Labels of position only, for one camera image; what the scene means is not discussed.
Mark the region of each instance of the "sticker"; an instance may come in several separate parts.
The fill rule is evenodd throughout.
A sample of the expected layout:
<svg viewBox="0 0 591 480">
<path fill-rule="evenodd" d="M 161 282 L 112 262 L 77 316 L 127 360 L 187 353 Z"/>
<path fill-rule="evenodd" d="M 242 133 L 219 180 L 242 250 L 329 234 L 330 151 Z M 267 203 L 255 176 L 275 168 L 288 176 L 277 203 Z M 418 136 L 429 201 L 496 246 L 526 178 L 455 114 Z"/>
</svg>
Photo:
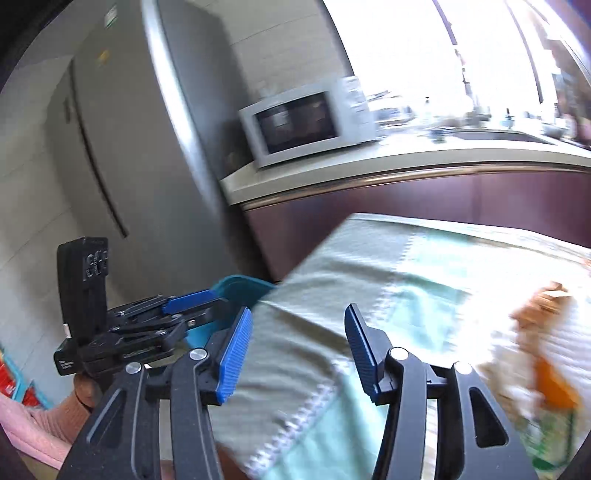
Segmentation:
<svg viewBox="0 0 591 480">
<path fill-rule="evenodd" d="M 105 28 L 109 28 L 117 20 L 117 5 L 113 5 L 105 15 Z"/>
<path fill-rule="evenodd" d="M 99 64 L 99 67 L 101 65 L 104 65 L 105 62 L 107 60 L 109 60 L 110 56 L 111 56 L 111 52 L 109 52 L 109 50 L 103 50 L 102 52 L 100 52 L 99 57 L 96 59 L 96 62 Z"/>
</svg>

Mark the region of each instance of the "refrigerator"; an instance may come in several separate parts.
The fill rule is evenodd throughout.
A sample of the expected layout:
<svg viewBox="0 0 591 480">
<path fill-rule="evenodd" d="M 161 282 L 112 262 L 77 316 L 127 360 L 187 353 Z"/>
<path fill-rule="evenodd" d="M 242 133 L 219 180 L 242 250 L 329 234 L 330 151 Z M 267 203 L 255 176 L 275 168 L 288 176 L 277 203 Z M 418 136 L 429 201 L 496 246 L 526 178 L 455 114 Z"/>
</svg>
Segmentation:
<svg viewBox="0 0 591 480">
<path fill-rule="evenodd" d="M 109 238 L 126 300 L 269 278 L 219 185 L 252 161 L 248 103 L 221 20 L 184 0 L 113 4 L 73 57 L 47 139 L 82 234 Z"/>
</svg>

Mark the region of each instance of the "teal container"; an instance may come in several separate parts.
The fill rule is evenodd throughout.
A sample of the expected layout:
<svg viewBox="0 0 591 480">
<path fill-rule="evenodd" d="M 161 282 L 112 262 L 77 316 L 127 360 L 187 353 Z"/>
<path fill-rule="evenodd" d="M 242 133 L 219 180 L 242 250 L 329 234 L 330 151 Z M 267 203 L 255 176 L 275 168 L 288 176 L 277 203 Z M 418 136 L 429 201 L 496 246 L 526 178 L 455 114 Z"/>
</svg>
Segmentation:
<svg viewBox="0 0 591 480">
<path fill-rule="evenodd" d="M 231 275 L 217 282 L 211 289 L 220 297 L 252 310 L 254 305 L 273 288 L 275 288 L 275 285 L 258 278 Z M 225 324 L 225 322 L 229 321 L 228 319 L 214 320 L 211 323 L 194 328 L 189 331 L 185 341 L 189 348 L 204 347 L 213 332 L 229 327 L 229 325 Z"/>
</svg>

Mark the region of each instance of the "label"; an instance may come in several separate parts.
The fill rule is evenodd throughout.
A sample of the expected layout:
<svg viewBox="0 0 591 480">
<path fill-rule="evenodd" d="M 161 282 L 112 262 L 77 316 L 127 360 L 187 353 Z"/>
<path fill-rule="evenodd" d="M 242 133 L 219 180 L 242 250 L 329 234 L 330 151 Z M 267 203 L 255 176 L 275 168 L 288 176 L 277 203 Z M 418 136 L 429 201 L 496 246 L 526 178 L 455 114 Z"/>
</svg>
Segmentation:
<svg viewBox="0 0 591 480">
<path fill-rule="evenodd" d="M 521 428 L 521 439 L 539 472 L 554 472 L 568 464 L 573 453 L 576 416 L 572 410 L 541 409 L 537 422 Z"/>
<path fill-rule="evenodd" d="M 109 28 L 117 20 L 117 5 L 113 5 L 105 15 L 105 28 Z"/>
<path fill-rule="evenodd" d="M 152 350 L 156 350 L 156 347 L 150 346 L 148 348 L 144 348 L 143 350 L 136 350 L 135 352 L 125 353 L 125 354 L 121 355 L 121 357 L 122 358 L 131 358 L 136 355 L 141 355 L 142 353 L 151 352 Z"/>
</svg>

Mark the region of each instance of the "red object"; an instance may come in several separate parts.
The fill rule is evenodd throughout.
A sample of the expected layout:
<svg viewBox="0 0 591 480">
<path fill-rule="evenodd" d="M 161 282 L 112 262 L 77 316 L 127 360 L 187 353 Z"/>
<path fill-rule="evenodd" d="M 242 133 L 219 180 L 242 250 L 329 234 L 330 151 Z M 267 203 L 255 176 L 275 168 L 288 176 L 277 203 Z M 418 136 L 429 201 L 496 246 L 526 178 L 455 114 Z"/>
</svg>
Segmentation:
<svg viewBox="0 0 591 480">
<path fill-rule="evenodd" d="M 14 380 L 6 364 L 0 360 L 0 393 L 8 398 L 12 398 L 16 387 L 16 380 Z"/>
<path fill-rule="evenodd" d="M 37 395 L 35 394 L 35 387 L 32 385 L 27 388 L 25 392 L 25 396 L 22 399 L 22 404 L 26 407 L 40 407 L 41 402 L 37 399 Z"/>
</svg>

